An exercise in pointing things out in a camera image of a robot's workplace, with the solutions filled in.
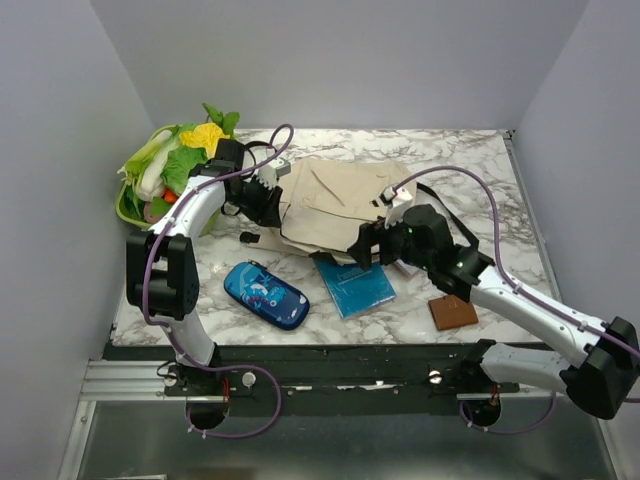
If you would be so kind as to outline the beige canvas student bag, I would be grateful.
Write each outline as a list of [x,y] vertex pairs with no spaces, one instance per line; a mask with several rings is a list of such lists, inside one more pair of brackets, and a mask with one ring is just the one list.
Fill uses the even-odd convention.
[[404,187],[414,196],[401,222],[410,228],[415,267],[443,267],[463,249],[455,243],[447,219],[433,206],[417,202],[420,188],[400,162],[348,163],[310,156],[295,162],[277,186],[283,190],[282,225],[264,228],[273,230],[286,246],[309,255],[356,264],[347,249],[356,241],[362,224],[385,221],[387,207],[380,195],[389,186]]

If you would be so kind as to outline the white flower cover book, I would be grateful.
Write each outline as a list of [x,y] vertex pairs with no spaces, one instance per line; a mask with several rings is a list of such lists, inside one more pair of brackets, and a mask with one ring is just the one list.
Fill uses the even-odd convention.
[[418,268],[408,265],[401,260],[396,261],[394,266],[407,278],[413,278],[419,272]]

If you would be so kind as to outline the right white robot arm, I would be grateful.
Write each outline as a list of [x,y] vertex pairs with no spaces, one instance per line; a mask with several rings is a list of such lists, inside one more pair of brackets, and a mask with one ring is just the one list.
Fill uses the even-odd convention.
[[347,250],[368,269],[401,260],[427,273],[440,291],[491,310],[546,344],[527,349],[482,341],[460,367],[460,379],[480,392],[517,383],[567,396],[584,412],[611,420],[639,378],[639,341],[629,321],[605,321],[574,310],[501,270],[477,247],[454,242],[445,217],[430,205],[408,208],[393,225],[364,223]]

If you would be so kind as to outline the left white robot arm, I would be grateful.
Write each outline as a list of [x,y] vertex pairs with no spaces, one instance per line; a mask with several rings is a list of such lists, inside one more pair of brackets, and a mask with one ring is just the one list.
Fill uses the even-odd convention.
[[223,139],[214,156],[190,172],[177,202],[147,230],[126,243],[126,299],[139,307],[147,324],[160,327],[176,361],[190,367],[187,382],[201,395],[222,380],[216,343],[205,332],[196,303],[199,277],[193,241],[225,204],[259,226],[279,227],[282,189],[278,179],[289,164],[264,141],[242,144]]

